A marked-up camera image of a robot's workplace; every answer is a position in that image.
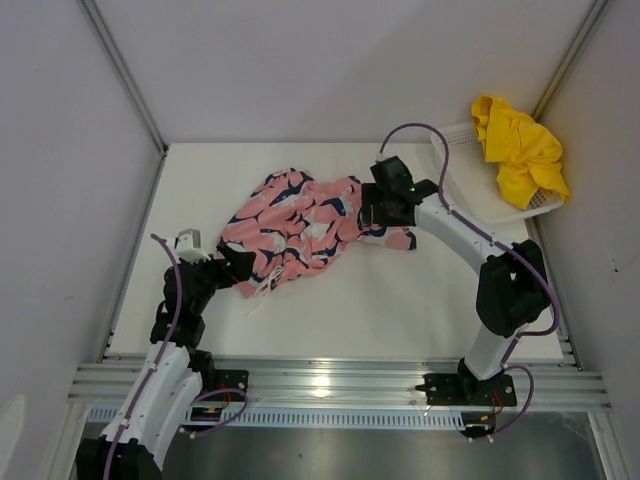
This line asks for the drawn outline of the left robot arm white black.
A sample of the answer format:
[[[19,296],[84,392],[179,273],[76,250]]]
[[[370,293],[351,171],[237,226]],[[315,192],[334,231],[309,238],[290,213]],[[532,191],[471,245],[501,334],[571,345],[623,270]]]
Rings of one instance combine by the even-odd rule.
[[[221,243],[215,254],[200,246],[195,231],[153,240],[171,265],[164,273],[150,347],[122,406],[96,439],[80,442],[75,467],[80,479],[159,479],[166,453],[183,432],[187,409],[210,399],[241,402],[242,386],[225,386],[211,353],[199,349],[203,312],[215,293],[248,280],[255,254]]]

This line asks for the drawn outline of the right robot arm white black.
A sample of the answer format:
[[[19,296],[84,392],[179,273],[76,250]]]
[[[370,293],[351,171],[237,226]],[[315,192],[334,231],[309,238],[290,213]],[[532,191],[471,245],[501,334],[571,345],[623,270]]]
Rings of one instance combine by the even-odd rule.
[[[443,242],[478,276],[475,310],[482,323],[469,353],[447,384],[450,404],[473,405],[508,381],[506,362],[552,300],[540,247],[489,233],[458,210],[441,186],[414,181],[397,156],[375,163],[362,186],[366,226],[417,227]]]

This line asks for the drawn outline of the pink whale print shorts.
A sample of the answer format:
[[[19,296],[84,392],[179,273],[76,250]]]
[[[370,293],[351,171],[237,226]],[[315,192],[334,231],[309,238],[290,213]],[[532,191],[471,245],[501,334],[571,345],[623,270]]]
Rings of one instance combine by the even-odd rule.
[[[237,285],[259,310],[278,286],[327,270],[352,242],[403,251],[417,249],[408,227],[366,226],[362,183],[353,176],[320,182],[308,171],[269,174],[234,213],[218,243],[255,260],[249,279]]]

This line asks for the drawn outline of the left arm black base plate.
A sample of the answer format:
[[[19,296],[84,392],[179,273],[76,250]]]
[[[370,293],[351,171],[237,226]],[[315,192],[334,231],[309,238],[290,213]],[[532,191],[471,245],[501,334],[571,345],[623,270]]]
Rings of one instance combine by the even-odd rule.
[[[243,396],[232,389],[247,392],[249,386],[249,372],[247,370],[217,370],[213,379],[206,380],[201,394],[207,394],[206,401],[222,403],[243,402]]]

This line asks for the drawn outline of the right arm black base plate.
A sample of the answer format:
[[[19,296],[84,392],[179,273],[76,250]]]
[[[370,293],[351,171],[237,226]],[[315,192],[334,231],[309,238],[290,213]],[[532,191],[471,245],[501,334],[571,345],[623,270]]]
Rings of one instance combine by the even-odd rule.
[[[495,400],[498,406],[517,405],[513,379],[505,373],[488,380],[454,373],[429,373],[414,389],[424,393],[427,403],[433,406],[490,407]]]

